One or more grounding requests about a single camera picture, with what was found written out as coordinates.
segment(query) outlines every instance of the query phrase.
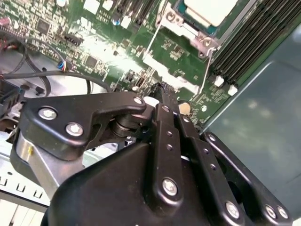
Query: screw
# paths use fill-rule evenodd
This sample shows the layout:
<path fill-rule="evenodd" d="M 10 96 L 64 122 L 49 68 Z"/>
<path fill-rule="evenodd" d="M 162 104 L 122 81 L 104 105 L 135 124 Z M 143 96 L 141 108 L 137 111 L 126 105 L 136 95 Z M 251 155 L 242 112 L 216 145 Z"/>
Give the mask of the screw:
<path fill-rule="evenodd" d="M 268 214 L 273 218 L 276 219 L 276 213 L 274 212 L 274 210 L 270 207 L 270 206 L 266 206 L 265 207 L 266 211 L 268 212 Z"/>
<path fill-rule="evenodd" d="M 233 203 L 231 203 L 230 201 L 226 202 L 226 208 L 227 208 L 228 213 L 232 217 L 234 217 L 235 219 L 239 218 L 239 211 Z"/>
<path fill-rule="evenodd" d="M 140 98 L 138 98 L 138 97 L 135 97 L 135 98 L 134 98 L 134 101 L 135 101 L 137 104 L 139 104 L 139 105 L 142 104 L 142 100 L 141 100 Z"/>
<path fill-rule="evenodd" d="M 185 122 L 189 122 L 189 119 L 186 116 L 183 116 Z"/>
<path fill-rule="evenodd" d="M 169 108 L 167 106 L 163 105 L 162 108 L 164 111 L 169 112 Z"/>
<path fill-rule="evenodd" d="M 206 40 L 205 42 L 204 42 L 204 44 L 205 44 L 205 46 L 209 46 L 210 44 L 211 44 L 211 41 L 210 40 Z"/>
<path fill-rule="evenodd" d="M 66 126 L 66 132 L 69 133 L 71 136 L 79 137 L 84 133 L 84 130 L 81 125 L 72 122 Z"/>
<path fill-rule="evenodd" d="M 283 218 L 288 219 L 287 213 L 280 206 L 278 206 L 278 211 L 279 211 L 280 215 L 283 216 Z"/>
<path fill-rule="evenodd" d="M 201 107 L 201 111 L 202 111 L 202 112 L 207 111 L 207 106 L 206 106 L 206 105 L 203 105 L 203 106 Z"/>
<path fill-rule="evenodd" d="M 51 108 L 42 108 L 39 110 L 39 116 L 45 120 L 53 120 L 57 117 L 57 114 Z"/>
<path fill-rule="evenodd" d="M 170 179 L 164 179 L 162 186 L 163 186 L 164 191 L 170 196 L 175 196 L 178 193 L 177 186 Z"/>
<path fill-rule="evenodd" d="M 209 134 L 208 136 L 209 136 L 210 140 L 216 141 L 216 139 L 215 139 L 215 137 L 213 135 Z"/>

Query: white sticker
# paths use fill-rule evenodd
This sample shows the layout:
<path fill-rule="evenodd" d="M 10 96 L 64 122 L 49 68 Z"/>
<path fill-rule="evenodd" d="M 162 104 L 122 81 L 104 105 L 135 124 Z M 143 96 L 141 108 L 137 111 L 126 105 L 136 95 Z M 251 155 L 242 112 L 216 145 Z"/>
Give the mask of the white sticker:
<path fill-rule="evenodd" d="M 88 10 L 89 12 L 95 15 L 98 11 L 99 5 L 100 2 L 96 0 L 86 0 L 84 4 L 84 9 Z"/>

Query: integrated circuit chip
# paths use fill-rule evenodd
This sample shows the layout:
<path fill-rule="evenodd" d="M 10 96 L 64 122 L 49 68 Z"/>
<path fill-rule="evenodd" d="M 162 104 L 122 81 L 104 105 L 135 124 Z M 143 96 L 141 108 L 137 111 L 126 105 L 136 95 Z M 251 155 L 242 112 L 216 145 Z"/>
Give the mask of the integrated circuit chip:
<path fill-rule="evenodd" d="M 41 34 L 47 34 L 49 30 L 50 24 L 45 22 L 42 19 L 39 19 L 38 24 L 37 24 L 37 31 L 39 31 Z"/>
<path fill-rule="evenodd" d="M 90 68 L 95 68 L 97 64 L 97 59 L 88 56 L 87 60 L 86 60 L 86 66 L 90 67 Z"/>

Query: wire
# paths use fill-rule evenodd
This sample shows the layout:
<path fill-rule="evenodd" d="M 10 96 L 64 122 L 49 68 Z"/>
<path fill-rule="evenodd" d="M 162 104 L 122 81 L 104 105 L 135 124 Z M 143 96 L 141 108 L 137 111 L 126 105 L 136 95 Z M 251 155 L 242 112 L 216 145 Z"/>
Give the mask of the wire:
<path fill-rule="evenodd" d="M 48 43 L 40 40 L 40 39 L 37 39 L 37 38 L 34 38 L 34 37 L 30 37 L 30 36 L 22 36 L 22 37 L 17 37 L 18 39 L 24 39 L 24 40 L 35 40 L 35 41 L 38 41 L 39 43 L 42 43 L 44 44 L 45 46 L 48 46 L 52 51 L 54 51 L 58 57 L 63 61 L 65 62 L 65 59 L 64 57 L 55 49 L 53 48 L 51 45 L 49 45 Z"/>
<path fill-rule="evenodd" d="M 47 71 L 47 72 L 21 73 L 21 74 L 8 73 L 8 74 L 3 74 L 2 76 L 0 76 L 0 78 L 6 79 L 6 80 L 27 79 L 27 78 L 45 77 L 45 76 L 53 76 L 53 75 L 71 76 L 71 77 L 85 79 L 85 80 L 94 82 L 95 84 L 103 87 L 104 89 L 107 90 L 107 92 L 111 92 L 110 86 L 107 83 L 103 82 L 101 79 L 95 78 L 95 77 L 92 77 L 89 75 L 75 73 L 75 72 Z"/>
<path fill-rule="evenodd" d="M 29 67 L 34 71 L 34 72 L 41 72 L 41 70 L 32 62 L 30 59 L 29 55 L 26 54 L 26 62 L 29 65 Z M 40 77 L 42 83 L 44 84 L 45 87 L 45 97 L 48 97 L 49 94 L 51 93 L 51 84 L 50 81 L 47 77 Z"/>
<path fill-rule="evenodd" d="M 17 67 L 12 71 L 12 72 L 10 72 L 9 74 L 12 74 L 12 73 L 15 73 L 16 71 L 18 71 L 21 67 L 22 67 L 22 65 L 24 64 L 24 62 L 26 61 L 27 62 L 27 64 L 36 72 L 36 73 L 39 73 L 39 72 L 41 72 L 40 71 L 40 69 L 38 68 L 38 67 L 36 67 L 35 65 L 34 65 L 34 63 L 32 62 L 32 60 L 29 58 L 29 56 L 28 56 L 28 50 L 27 50 L 27 47 L 26 47 L 26 45 L 25 45 L 25 43 L 22 41 L 22 40 L 35 40 L 35 41 L 38 41 L 39 43 L 42 43 L 42 44 L 44 44 L 44 45 L 46 45 L 46 46 L 48 46 L 53 52 L 55 52 L 57 55 L 58 55 L 58 57 L 62 60 L 61 61 L 61 63 L 58 65 L 58 68 L 60 69 L 60 70 L 62 70 L 63 72 L 66 72 L 66 69 L 67 69 L 67 62 L 66 62 L 66 60 L 64 59 L 64 57 L 55 49 L 55 48 L 53 48 L 51 45 L 49 45 L 48 43 L 46 43 L 46 42 L 44 42 L 44 41 L 42 41 L 42 40 L 40 40 L 40 39 L 38 39 L 38 38 L 34 38 L 34 37 L 30 37 L 30 36 L 21 36 L 21 37 L 18 37 L 18 36 L 15 36 L 15 35 L 13 35 L 13 34 L 10 34 L 9 32 L 6 32 L 6 31 L 4 31 L 4 30 L 0 30 L 0 32 L 2 32 L 2 33 L 5 33 L 6 35 L 8 35 L 8 36 L 11 36 L 11 37 L 14 37 L 14 39 L 12 39 L 12 40 L 10 40 L 10 41 L 8 41 L 8 43 L 6 43 L 6 46 L 8 45 L 8 44 L 10 44 L 10 43 L 12 43 L 12 42 L 14 42 L 15 40 L 16 41 L 18 41 L 18 42 L 20 42 L 21 44 L 22 44 L 22 46 L 23 46 L 23 48 L 24 48 L 24 53 L 23 53 L 23 58 L 22 58 L 22 60 L 20 61 L 20 63 L 17 65 Z M 51 85 L 50 85 L 50 82 L 49 82 L 49 80 L 46 78 L 46 77 L 44 77 L 44 76 L 39 76 L 40 78 L 41 78 L 41 80 L 43 81 L 43 83 L 44 83 L 44 85 L 45 85 L 45 89 L 46 89 L 46 97 L 50 94 L 50 92 L 51 92 Z M 103 88 L 105 88 L 108 92 L 109 92 L 109 90 L 111 90 L 110 89 L 110 87 L 106 84 L 106 83 L 104 83 L 104 82 L 102 82 L 102 81 L 98 81 L 99 82 L 99 84 L 98 85 L 100 85 L 100 86 L 102 86 Z M 88 78 L 88 79 L 86 79 L 86 83 L 87 83 L 87 94 L 90 94 L 91 93 L 91 83 L 90 83 L 90 77 Z"/>

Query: capacitor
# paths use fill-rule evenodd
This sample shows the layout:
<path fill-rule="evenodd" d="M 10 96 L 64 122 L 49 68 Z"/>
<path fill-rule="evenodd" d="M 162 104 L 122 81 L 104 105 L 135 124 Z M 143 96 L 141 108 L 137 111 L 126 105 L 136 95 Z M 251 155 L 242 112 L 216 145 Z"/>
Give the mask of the capacitor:
<path fill-rule="evenodd" d="M 112 23 L 115 25 L 115 26 L 118 26 L 118 25 L 120 25 L 120 19 L 112 19 Z"/>
<path fill-rule="evenodd" d="M 179 100 L 178 105 L 181 114 L 188 115 L 191 113 L 191 105 L 188 101 Z"/>
<path fill-rule="evenodd" d="M 15 30 L 16 30 L 16 29 L 19 29 L 19 24 L 18 24 L 17 21 L 14 22 L 14 29 L 15 29 Z"/>
<path fill-rule="evenodd" d="M 0 18 L 0 26 L 8 26 L 10 24 L 11 24 L 11 19 L 8 16 Z"/>
<path fill-rule="evenodd" d="M 64 7 L 67 3 L 68 3 L 67 0 L 56 0 L 56 4 L 59 7 Z"/>

